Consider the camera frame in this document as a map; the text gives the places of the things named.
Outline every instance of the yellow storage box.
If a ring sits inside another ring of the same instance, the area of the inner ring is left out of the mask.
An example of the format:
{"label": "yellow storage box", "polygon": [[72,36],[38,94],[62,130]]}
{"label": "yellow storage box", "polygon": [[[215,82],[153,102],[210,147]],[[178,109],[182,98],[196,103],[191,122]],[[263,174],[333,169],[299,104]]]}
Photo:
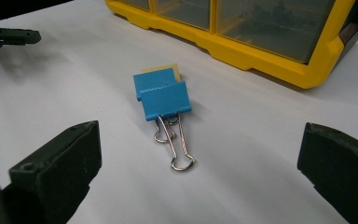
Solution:
{"label": "yellow storage box", "polygon": [[303,89],[322,84],[358,39],[358,0],[105,0],[144,29]]}

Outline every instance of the binder clip metal handle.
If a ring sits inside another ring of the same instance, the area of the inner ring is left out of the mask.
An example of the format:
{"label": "binder clip metal handle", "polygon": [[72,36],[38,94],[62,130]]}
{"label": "binder clip metal handle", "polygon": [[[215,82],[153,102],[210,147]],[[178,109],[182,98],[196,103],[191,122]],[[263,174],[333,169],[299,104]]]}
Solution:
{"label": "binder clip metal handle", "polygon": [[[166,128],[168,129],[168,132],[171,133],[170,138],[171,140],[174,140],[176,138],[176,133],[170,128],[171,126],[177,124],[179,122],[179,119],[176,119],[175,121],[169,121],[169,120],[164,120],[163,125],[166,126]],[[157,125],[157,131],[155,133],[155,140],[158,143],[169,143],[168,139],[159,139],[159,133],[160,133],[160,128],[159,128],[159,122],[158,119],[156,119],[156,125]]]}
{"label": "binder clip metal handle", "polygon": [[171,167],[175,171],[185,172],[185,171],[189,170],[191,167],[193,167],[196,160],[192,156],[190,156],[190,154],[188,154],[188,152],[187,152],[185,136],[183,135],[182,119],[181,119],[181,115],[179,112],[177,113],[177,117],[178,117],[178,123],[179,123],[179,134],[180,134],[180,139],[181,139],[181,143],[182,143],[183,154],[190,160],[190,164],[185,168],[176,167],[176,165],[175,165],[176,159],[177,159],[176,151],[175,151],[175,147],[173,146],[170,134],[168,133],[168,128],[164,125],[164,119],[161,116],[158,116],[158,120],[160,123],[162,123],[164,132],[167,135],[168,142],[170,143],[170,148],[171,148],[171,153],[172,153]]}

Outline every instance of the yellow plastic frame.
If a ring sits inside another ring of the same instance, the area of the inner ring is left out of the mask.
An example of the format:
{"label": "yellow plastic frame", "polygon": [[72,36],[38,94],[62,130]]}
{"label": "yellow plastic frame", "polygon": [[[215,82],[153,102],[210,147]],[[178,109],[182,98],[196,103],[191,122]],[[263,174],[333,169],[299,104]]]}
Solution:
{"label": "yellow plastic frame", "polygon": [[160,17],[149,0],[150,11],[117,0],[105,0],[110,10],[144,29],[159,29],[196,43],[212,57],[242,70],[254,68],[300,88],[308,89],[324,83],[344,50],[338,34],[355,0],[336,0],[308,64],[222,37],[216,33],[217,0],[211,0],[209,31]]}

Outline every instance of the white table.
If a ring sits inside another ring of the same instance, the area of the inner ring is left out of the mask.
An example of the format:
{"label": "white table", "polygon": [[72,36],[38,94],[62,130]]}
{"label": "white table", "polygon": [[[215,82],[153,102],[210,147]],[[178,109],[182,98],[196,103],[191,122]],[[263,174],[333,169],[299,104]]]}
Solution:
{"label": "white table", "polygon": [[[296,162],[308,121],[358,138],[358,43],[321,87],[303,91],[131,25],[102,0],[0,27],[43,38],[0,49],[1,188],[17,162],[66,128],[97,119],[103,167],[70,223],[346,223]],[[185,174],[170,168],[168,146],[153,140],[155,123],[145,121],[132,81],[167,63],[178,63],[193,106],[184,128],[198,163]]]}

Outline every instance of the binder clip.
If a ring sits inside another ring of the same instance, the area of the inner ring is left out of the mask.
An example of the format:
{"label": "binder clip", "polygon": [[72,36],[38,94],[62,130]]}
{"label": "binder clip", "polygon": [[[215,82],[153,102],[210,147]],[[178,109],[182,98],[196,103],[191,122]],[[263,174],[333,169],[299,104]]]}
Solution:
{"label": "binder clip", "polygon": [[[135,75],[133,80],[136,98],[142,102],[146,121],[156,121],[157,131],[154,139],[161,144],[170,144],[172,152],[171,167],[178,172],[189,170],[196,160],[187,152],[182,127],[182,114],[191,111],[186,83],[180,81],[179,76],[175,76],[172,68]],[[179,124],[183,153],[190,160],[190,164],[185,168],[176,167],[177,156],[172,142],[176,138],[176,133],[171,129],[175,124]],[[159,138],[160,125],[167,136],[166,139]]]}

